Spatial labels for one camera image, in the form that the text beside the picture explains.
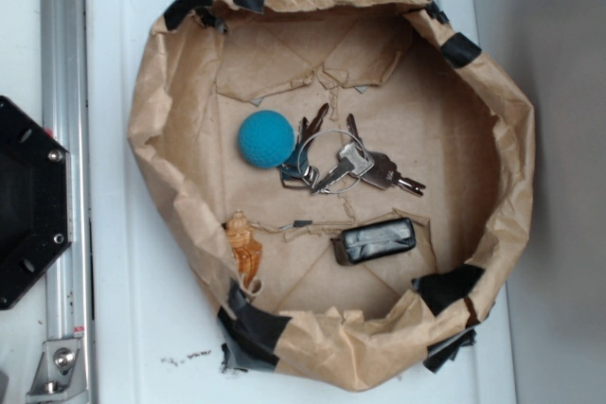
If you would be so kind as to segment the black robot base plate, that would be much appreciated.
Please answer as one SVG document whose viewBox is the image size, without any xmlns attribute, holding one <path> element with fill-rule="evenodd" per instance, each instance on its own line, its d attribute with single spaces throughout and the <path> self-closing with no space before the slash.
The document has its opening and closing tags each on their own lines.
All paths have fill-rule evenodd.
<svg viewBox="0 0 606 404">
<path fill-rule="evenodd" d="M 71 244 L 69 152 L 1 97 L 1 308 L 9 310 Z"/>
</svg>

